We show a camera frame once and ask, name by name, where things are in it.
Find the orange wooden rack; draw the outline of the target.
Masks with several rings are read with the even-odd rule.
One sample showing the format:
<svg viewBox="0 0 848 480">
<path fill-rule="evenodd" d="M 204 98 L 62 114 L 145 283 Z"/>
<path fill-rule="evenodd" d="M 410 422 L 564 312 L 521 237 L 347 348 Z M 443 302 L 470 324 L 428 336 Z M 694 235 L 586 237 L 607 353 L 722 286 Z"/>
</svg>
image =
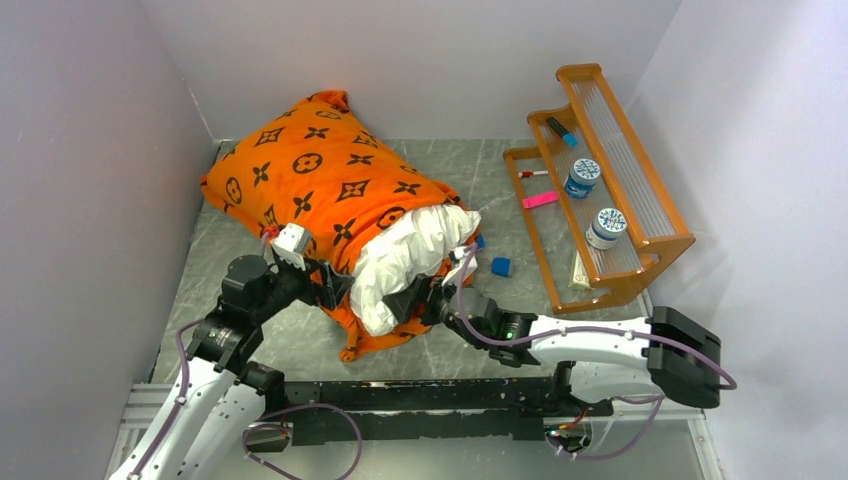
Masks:
<svg viewBox="0 0 848 480">
<path fill-rule="evenodd" d="M 504 152 L 556 314 L 626 305 L 695 242 L 597 64 L 560 67 L 565 106 Z"/>
</svg>

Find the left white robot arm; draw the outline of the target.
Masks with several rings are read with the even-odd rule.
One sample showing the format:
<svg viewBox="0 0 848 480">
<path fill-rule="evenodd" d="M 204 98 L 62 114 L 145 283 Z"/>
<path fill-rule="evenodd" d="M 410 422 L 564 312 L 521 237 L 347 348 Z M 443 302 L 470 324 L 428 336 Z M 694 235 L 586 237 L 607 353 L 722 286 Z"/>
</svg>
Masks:
<svg viewBox="0 0 848 480">
<path fill-rule="evenodd" d="M 253 361 L 263 324 L 296 300 L 335 307 L 353 278 L 325 261 L 304 268 L 260 255 L 233 260 L 214 309 L 176 337 L 180 375 L 147 431 L 114 479 L 192 479 L 213 468 L 231 445 L 257 430 L 290 432 L 283 419 L 298 410 L 282 372 Z"/>
</svg>

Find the orange patterned pillowcase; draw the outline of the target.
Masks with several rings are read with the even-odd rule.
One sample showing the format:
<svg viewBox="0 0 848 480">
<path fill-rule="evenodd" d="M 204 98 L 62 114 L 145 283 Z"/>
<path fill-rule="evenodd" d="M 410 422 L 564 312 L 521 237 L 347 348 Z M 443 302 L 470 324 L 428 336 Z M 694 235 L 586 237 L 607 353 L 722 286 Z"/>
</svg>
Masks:
<svg viewBox="0 0 848 480">
<path fill-rule="evenodd" d="M 254 235 L 289 223 L 304 227 L 313 237 L 307 255 L 353 277 L 366 243 L 403 214 L 441 205 L 472 211 L 452 187 L 426 177 L 373 136 L 341 90 L 306 97 L 242 139 L 201 178 L 200 188 Z M 350 291 L 330 311 L 347 335 L 342 361 L 425 332 L 413 318 L 387 335 L 370 336 L 351 308 Z"/>
</svg>

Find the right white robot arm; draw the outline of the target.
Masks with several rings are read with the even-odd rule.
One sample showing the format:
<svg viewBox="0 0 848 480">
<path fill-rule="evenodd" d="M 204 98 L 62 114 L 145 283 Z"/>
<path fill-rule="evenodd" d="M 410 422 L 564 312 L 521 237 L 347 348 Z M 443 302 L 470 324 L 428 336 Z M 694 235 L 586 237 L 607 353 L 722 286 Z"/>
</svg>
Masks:
<svg viewBox="0 0 848 480">
<path fill-rule="evenodd" d="M 735 386 L 720 366 L 720 338 L 671 307 L 618 321 L 559 319 L 504 309 L 474 288 L 424 275 L 382 302 L 401 323 L 443 324 L 502 365 L 552 368 L 562 380 L 550 402 L 564 415 L 639 396 L 714 409 Z"/>
</svg>

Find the white pillow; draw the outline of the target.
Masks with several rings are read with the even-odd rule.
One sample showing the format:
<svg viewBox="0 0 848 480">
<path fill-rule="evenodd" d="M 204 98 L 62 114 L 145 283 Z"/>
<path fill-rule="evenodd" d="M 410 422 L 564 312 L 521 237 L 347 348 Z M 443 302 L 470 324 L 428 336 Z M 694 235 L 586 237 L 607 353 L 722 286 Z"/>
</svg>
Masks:
<svg viewBox="0 0 848 480">
<path fill-rule="evenodd" d="M 418 274 L 435 275 L 480 222 L 477 211 L 427 206 L 403 214 L 366 243 L 355 264 L 350 303 L 370 336 L 387 335 L 399 325 L 383 297 L 406 289 Z"/>
</svg>

